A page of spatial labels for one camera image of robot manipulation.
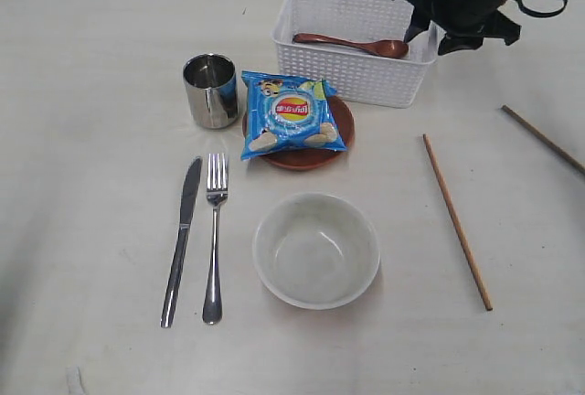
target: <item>chopstick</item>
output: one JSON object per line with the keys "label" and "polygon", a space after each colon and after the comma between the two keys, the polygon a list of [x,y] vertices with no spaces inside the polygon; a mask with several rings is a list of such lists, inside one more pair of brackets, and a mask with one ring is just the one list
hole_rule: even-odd
{"label": "chopstick", "polygon": [[475,280],[475,284],[477,285],[479,294],[482,296],[482,301],[484,301],[485,310],[492,311],[493,309],[492,303],[487,294],[487,289],[485,288],[484,281],[482,280],[482,275],[479,273],[479,268],[477,267],[475,259],[473,258],[472,250],[469,248],[469,242],[467,242],[465,232],[463,232],[463,227],[461,225],[461,222],[459,221],[459,217],[457,217],[455,206],[453,205],[451,196],[449,195],[447,184],[445,183],[445,179],[443,178],[441,170],[439,169],[439,164],[437,163],[435,154],[432,152],[431,140],[429,139],[429,136],[427,136],[427,134],[424,134],[422,136],[422,140],[424,141],[424,145],[427,148],[427,153],[429,154],[429,159],[431,160],[432,169],[434,170],[435,176],[437,177],[437,182],[439,182],[442,197],[445,199],[445,204],[447,205],[447,209],[449,210],[449,215],[451,216],[453,226],[455,227],[455,231],[457,232],[457,237],[459,237],[459,242],[461,243],[463,253],[465,254],[465,258],[467,259],[469,268],[472,271],[473,279]]}
{"label": "chopstick", "polygon": [[560,146],[552,142],[548,139],[543,133],[541,133],[535,126],[528,123],[524,118],[522,118],[518,113],[514,112],[511,108],[507,105],[502,106],[502,111],[508,114],[512,119],[514,119],[517,123],[522,125],[526,128],[529,132],[531,132],[540,142],[550,148],[557,156],[575,168],[577,171],[582,173],[585,176],[585,166],[577,161],[574,157],[572,157],[569,153],[563,150]]}

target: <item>white table surface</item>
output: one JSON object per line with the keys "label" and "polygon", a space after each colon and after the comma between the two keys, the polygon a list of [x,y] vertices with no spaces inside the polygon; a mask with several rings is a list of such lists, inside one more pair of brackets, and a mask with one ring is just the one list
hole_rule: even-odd
{"label": "white table surface", "polygon": [[[88,395],[585,390],[585,179],[498,110],[585,161],[585,0],[549,20],[509,6],[520,41],[440,58],[407,110],[352,103],[355,145],[305,174],[240,162],[240,123],[195,127],[180,75],[206,51],[276,72],[281,1],[0,0],[0,393],[67,393],[71,365]],[[200,319],[211,226],[200,195],[164,330],[185,171],[222,150],[224,320]],[[251,261],[267,208],[308,190],[361,208],[382,251],[367,293],[333,311],[281,303]]]}

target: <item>stainless steel cup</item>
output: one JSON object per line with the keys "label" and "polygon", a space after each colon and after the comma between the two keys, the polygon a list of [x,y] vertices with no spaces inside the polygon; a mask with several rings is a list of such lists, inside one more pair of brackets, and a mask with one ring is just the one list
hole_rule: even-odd
{"label": "stainless steel cup", "polygon": [[193,119],[205,128],[227,127],[238,119],[236,67],[218,54],[198,55],[183,67]]}

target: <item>bag of chips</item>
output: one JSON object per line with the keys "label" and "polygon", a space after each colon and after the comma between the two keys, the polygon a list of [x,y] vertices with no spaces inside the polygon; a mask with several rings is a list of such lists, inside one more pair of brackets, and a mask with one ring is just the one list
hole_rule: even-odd
{"label": "bag of chips", "polygon": [[345,151],[329,109],[327,81],[242,71],[248,86],[248,129],[241,159],[282,150]]}

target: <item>knife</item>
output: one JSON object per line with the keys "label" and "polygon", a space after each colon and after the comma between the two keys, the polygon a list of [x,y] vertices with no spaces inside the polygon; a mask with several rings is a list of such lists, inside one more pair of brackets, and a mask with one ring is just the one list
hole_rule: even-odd
{"label": "knife", "polygon": [[168,276],[168,285],[166,286],[163,315],[161,315],[161,328],[170,328],[175,317],[176,300],[178,299],[183,260],[185,259],[186,241],[189,236],[189,229],[191,228],[191,219],[193,218],[197,191],[199,190],[201,163],[201,157],[196,157],[186,172],[185,183],[183,184],[179,231],[176,237],[175,255],[171,264],[171,273]]}

